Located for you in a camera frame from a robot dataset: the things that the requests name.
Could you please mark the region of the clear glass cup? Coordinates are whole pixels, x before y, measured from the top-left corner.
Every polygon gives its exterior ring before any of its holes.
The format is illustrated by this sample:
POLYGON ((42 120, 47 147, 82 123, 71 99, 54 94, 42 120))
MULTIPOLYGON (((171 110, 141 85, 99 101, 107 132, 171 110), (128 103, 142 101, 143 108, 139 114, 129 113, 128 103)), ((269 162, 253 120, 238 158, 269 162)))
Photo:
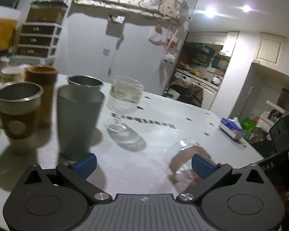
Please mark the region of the clear glass cup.
POLYGON ((194 154, 202 155, 212 162, 210 154, 192 138, 179 140, 165 153, 167 176, 178 192, 202 181, 192 169, 194 154))

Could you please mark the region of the steel cup brown sleeve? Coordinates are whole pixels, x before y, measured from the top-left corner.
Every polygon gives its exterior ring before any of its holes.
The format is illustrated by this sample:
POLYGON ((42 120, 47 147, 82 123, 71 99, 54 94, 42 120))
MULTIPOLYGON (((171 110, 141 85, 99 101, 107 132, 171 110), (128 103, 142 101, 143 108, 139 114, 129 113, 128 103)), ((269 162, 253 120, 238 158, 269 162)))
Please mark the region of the steel cup brown sleeve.
POLYGON ((12 151, 34 150, 43 88, 33 82, 14 81, 0 86, 0 118, 12 151))

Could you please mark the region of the white patterned ceramic cup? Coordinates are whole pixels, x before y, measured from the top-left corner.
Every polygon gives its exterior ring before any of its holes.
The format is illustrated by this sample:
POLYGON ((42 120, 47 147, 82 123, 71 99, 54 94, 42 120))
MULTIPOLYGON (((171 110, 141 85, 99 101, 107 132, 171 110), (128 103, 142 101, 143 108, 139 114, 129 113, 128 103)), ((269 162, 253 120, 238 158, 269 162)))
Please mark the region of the white patterned ceramic cup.
POLYGON ((0 82, 8 83, 14 81, 24 81, 25 70, 21 66, 5 67, 0 71, 0 82))

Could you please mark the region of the tissue box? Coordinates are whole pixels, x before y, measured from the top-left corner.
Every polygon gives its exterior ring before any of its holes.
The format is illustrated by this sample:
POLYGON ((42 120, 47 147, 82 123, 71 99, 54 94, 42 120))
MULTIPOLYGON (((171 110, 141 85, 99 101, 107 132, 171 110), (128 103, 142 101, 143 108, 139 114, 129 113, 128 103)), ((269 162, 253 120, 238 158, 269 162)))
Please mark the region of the tissue box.
POLYGON ((219 128, 234 141, 239 141, 244 135, 244 130, 237 117, 233 119, 222 118, 219 128))

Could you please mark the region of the grey metal tumbler front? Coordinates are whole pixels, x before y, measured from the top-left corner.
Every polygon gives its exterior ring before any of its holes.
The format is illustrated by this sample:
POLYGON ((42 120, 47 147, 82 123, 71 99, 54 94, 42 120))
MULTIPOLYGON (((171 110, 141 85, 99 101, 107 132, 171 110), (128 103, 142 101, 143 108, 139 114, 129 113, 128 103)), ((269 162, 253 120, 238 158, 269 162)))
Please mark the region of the grey metal tumbler front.
POLYGON ((57 132, 60 154, 77 160, 89 153, 105 95, 98 89, 63 85, 57 90, 57 132))

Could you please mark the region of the grey metal tumbler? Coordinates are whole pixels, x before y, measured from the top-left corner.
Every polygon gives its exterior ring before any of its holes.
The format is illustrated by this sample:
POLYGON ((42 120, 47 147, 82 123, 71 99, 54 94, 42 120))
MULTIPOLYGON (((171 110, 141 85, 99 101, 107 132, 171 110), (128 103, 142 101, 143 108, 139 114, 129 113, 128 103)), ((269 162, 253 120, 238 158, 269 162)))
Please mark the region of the grey metal tumbler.
POLYGON ((88 75, 68 76, 67 81, 70 85, 85 86, 93 89, 101 89, 103 82, 88 75))
POLYGON ((77 160, 89 153, 105 95, 98 89, 63 85, 57 90, 57 132, 60 154, 77 160))

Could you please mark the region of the grey metal tumbler rear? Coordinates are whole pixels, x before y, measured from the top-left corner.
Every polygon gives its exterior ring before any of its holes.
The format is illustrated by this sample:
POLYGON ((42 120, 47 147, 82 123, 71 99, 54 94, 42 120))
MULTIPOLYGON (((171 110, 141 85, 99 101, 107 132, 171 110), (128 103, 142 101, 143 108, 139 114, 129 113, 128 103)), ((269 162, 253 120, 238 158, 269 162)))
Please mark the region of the grey metal tumbler rear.
POLYGON ((70 85, 85 86, 93 89, 101 89, 103 82, 88 75, 68 76, 67 81, 70 85))

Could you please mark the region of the stemmed patterned glass goblet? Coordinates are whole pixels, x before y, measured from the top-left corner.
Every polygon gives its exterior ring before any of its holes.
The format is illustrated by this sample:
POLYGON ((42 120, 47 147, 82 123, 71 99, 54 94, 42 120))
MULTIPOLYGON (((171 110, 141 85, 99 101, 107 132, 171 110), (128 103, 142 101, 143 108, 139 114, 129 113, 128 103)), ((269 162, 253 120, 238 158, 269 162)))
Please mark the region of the stemmed patterned glass goblet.
POLYGON ((114 114, 105 122, 109 131, 125 132, 127 125, 122 121, 122 116, 134 113, 140 102, 144 85, 135 79, 116 76, 111 85, 107 107, 114 114))

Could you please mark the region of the brown cylindrical container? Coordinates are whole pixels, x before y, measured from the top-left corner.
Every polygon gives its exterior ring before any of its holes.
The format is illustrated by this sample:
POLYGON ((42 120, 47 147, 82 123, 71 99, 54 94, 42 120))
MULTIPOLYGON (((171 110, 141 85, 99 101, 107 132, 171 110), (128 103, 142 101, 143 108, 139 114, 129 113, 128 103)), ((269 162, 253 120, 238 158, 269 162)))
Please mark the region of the brown cylindrical container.
POLYGON ((30 66, 25 69, 25 80, 40 85, 44 92, 41 97, 39 128, 51 125, 53 96, 58 70, 52 66, 30 66))

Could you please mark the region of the white plush toy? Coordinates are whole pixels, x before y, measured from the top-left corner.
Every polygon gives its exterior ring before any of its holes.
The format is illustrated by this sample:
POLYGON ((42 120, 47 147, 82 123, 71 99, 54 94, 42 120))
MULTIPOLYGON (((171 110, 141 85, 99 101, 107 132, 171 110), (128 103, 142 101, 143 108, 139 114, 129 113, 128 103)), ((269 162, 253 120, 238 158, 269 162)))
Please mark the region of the white plush toy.
POLYGON ((175 56, 171 53, 167 53, 164 58, 163 58, 163 61, 165 63, 169 63, 169 64, 173 64, 174 61, 175 61, 175 56))

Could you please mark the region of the white upper cabinet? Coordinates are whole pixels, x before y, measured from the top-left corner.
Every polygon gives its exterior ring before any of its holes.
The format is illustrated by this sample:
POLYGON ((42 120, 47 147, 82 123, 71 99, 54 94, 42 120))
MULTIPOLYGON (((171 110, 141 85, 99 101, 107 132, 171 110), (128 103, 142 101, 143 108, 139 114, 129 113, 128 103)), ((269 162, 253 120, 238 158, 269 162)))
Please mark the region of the white upper cabinet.
POLYGON ((278 70, 285 55, 287 38, 260 33, 254 61, 265 67, 278 70))

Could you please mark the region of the white plastic drawer unit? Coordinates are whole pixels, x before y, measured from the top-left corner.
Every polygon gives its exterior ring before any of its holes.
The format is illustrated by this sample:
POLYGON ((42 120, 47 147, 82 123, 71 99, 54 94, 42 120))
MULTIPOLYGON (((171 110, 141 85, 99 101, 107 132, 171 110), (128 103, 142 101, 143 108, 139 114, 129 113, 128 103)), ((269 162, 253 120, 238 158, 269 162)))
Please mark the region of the white plastic drawer unit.
POLYGON ((53 58, 59 43, 61 25, 57 23, 24 23, 19 35, 17 54, 53 58))

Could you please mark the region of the glass terrarium tank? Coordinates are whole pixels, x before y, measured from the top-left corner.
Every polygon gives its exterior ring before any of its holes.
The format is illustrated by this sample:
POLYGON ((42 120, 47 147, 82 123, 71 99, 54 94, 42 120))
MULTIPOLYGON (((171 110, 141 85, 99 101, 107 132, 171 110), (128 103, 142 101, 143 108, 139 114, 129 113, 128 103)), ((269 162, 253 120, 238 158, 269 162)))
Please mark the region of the glass terrarium tank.
POLYGON ((35 1, 31 7, 26 22, 56 23, 61 25, 68 6, 60 1, 35 1))

